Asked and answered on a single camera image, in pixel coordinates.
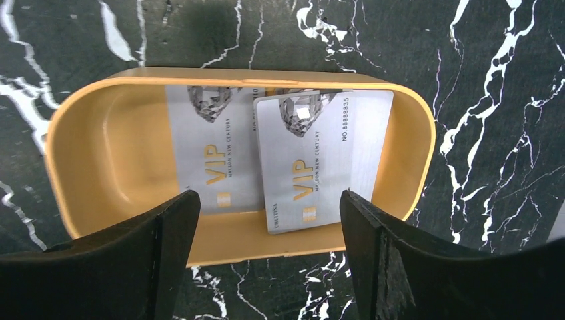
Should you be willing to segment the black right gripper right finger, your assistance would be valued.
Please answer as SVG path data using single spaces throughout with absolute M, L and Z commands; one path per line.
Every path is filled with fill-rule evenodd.
M 352 191 L 342 232 L 361 319 L 563 319 L 564 240 L 494 255 L 433 236 Z

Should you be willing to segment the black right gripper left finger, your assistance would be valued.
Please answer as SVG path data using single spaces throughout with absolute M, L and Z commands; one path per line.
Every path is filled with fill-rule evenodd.
M 44 252 L 1 256 L 2 319 L 170 319 L 201 201 L 163 204 Z

